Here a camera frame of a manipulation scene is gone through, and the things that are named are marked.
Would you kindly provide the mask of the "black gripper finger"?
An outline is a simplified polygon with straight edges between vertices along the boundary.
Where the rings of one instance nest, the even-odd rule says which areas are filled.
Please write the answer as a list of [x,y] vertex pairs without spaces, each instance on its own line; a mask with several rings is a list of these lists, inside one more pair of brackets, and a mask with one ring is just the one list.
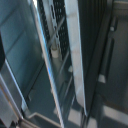
[[4,52],[2,38],[0,34],[0,71],[1,71],[1,68],[3,67],[4,62],[5,62],[5,52]]

